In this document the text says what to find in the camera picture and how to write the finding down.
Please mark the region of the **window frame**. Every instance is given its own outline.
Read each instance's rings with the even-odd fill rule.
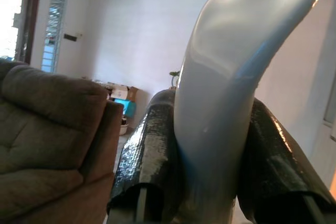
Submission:
[[[27,2],[26,2],[25,23],[24,23],[25,25],[23,29],[22,41],[20,42],[21,46],[20,46],[19,58],[16,60],[30,64],[33,51],[39,0],[26,0],[26,1]]]

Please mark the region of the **sofa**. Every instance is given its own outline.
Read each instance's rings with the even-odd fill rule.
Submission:
[[[99,223],[122,105],[87,80],[0,60],[0,223]]]

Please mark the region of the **white plastic object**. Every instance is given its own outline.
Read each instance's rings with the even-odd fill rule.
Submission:
[[[120,127],[120,133],[119,133],[119,136],[125,135],[126,132],[127,132],[127,128],[128,128],[128,124],[122,125],[122,126]]]
[[[181,208],[196,216],[194,223],[230,223],[255,89],[316,1],[208,0],[204,5],[185,53],[174,111],[187,172]]]

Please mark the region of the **cardboard box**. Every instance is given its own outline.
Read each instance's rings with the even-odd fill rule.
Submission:
[[[122,114],[129,117],[129,118],[132,118],[135,114],[135,110],[136,110],[136,103],[135,102],[131,102],[131,101],[128,101],[128,100],[121,100],[121,99],[115,99],[114,100],[116,103],[120,103],[122,105],[124,105],[124,109],[123,109],[123,112]]]
[[[119,85],[112,82],[108,82],[112,87],[111,98],[129,100],[135,102],[136,92],[138,91],[135,87],[127,87],[125,85]]]

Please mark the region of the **teal object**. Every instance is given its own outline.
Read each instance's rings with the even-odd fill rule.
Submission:
[[[137,107],[137,104],[135,102],[131,102],[129,100],[121,100],[121,99],[115,99],[114,100],[116,103],[120,103],[122,105],[124,105],[124,109],[122,111],[122,114],[132,118],[135,114],[135,110]]]

